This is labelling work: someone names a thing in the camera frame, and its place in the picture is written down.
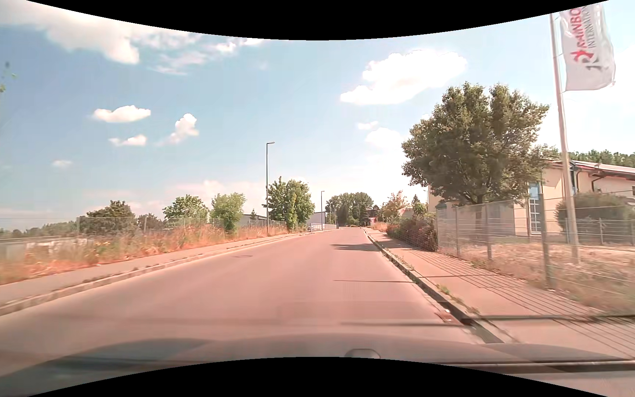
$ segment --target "street lamp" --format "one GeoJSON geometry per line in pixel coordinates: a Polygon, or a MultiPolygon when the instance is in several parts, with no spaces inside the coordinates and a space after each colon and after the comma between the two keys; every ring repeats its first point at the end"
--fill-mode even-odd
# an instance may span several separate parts
{"type": "Polygon", "coordinates": [[[266,237],[269,237],[269,145],[274,143],[266,143],[266,237]]]}
{"type": "Polygon", "coordinates": [[[324,211],[322,210],[322,193],[324,192],[324,190],[320,191],[320,218],[322,220],[322,223],[320,224],[320,230],[324,230],[324,211]]]}

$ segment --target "beige building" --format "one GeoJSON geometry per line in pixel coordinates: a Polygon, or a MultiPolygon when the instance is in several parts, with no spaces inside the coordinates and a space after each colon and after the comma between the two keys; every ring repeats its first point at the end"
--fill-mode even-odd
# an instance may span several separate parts
{"type": "MultiPolygon", "coordinates": [[[[630,205],[635,205],[635,168],[620,167],[585,161],[573,161],[570,169],[573,192],[600,192],[627,197],[630,205]]],[[[562,161],[550,161],[543,170],[541,181],[532,183],[528,191],[530,199],[523,205],[512,202],[489,203],[486,210],[489,225],[501,235],[534,235],[541,231],[541,213],[545,211],[546,225],[551,233],[560,232],[555,220],[555,208],[563,200],[562,161]],[[541,201],[543,193],[545,202],[541,201]]],[[[453,204],[457,201],[441,203],[442,198],[429,193],[428,211],[438,211],[438,219],[447,221],[454,218],[453,204]]],[[[464,230],[474,225],[477,206],[468,205],[457,210],[457,223],[464,230]]]]}

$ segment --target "brick sidewalk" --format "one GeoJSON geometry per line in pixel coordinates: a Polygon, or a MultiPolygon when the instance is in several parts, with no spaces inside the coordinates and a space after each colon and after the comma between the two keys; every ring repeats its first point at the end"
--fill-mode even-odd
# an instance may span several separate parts
{"type": "MultiPolygon", "coordinates": [[[[394,240],[377,230],[364,229],[373,239],[415,269],[436,290],[446,291],[481,316],[584,315],[597,310],[526,281],[473,267],[469,262],[428,252],[394,240]]],[[[635,359],[635,322],[609,319],[579,323],[551,319],[491,321],[513,340],[573,347],[635,359]]]]}

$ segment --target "dry grass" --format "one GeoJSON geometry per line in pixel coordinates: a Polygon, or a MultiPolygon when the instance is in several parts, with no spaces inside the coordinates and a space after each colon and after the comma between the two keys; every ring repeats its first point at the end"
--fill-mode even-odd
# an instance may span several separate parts
{"type": "MultiPolygon", "coordinates": [[[[269,230],[271,236],[287,233],[285,228],[269,230]]],[[[25,252],[23,261],[0,260],[0,285],[133,258],[262,237],[267,237],[266,228],[239,228],[233,235],[228,235],[221,228],[204,225],[146,236],[97,238],[53,252],[48,247],[31,248],[25,252]]]]}
{"type": "Polygon", "coordinates": [[[386,222],[374,222],[374,224],[369,226],[369,228],[385,233],[387,226],[388,224],[386,222]]]}
{"type": "MultiPolygon", "coordinates": [[[[635,312],[635,247],[581,246],[578,264],[569,246],[549,247],[551,286],[557,292],[600,310],[635,312]]],[[[484,244],[465,244],[461,257],[475,266],[528,280],[536,287],[548,287],[540,242],[493,244],[491,261],[484,244]]]]}

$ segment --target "sidewalk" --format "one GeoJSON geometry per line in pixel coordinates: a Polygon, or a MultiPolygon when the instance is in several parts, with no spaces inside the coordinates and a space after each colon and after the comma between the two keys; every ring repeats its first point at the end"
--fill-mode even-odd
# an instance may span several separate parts
{"type": "MultiPolygon", "coordinates": [[[[568,300],[554,292],[540,290],[507,275],[473,267],[469,262],[436,252],[414,248],[377,230],[364,228],[369,236],[412,266],[414,273],[435,290],[468,307],[469,315],[584,315],[597,310],[568,300]]],[[[552,319],[490,321],[505,342],[538,343],[572,347],[635,359],[635,322],[606,319],[579,323],[552,319]]]]}
{"type": "Polygon", "coordinates": [[[129,261],[93,266],[90,268],[69,271],[66,273],[46,275],[40,278],[31,278],[29,280],[23,280],[17,283],[4,284],[0,285],[0,306],[8,302],[22,300],[27,297],[38,296],[41,294],[47,294],[55,290],[60,290],[61,288],[82,284],[92,279],[126,273],[135,269],[163,264],[170,261],[177,261],[179,259],[195,257],[198,255],[207,254],[212,251],[241,247],[245,245],[248,246],[261,244],[276,239],[296,237],[304,234],[305,233],[262,237],[260,239],[247,239],[236,242],[228,242],[224,244],[210,245],[201,248],[185,249],[182,251],[169,252],[168,254],[153,255],[151,257],[145,258],[136,258],[129,261]]]}

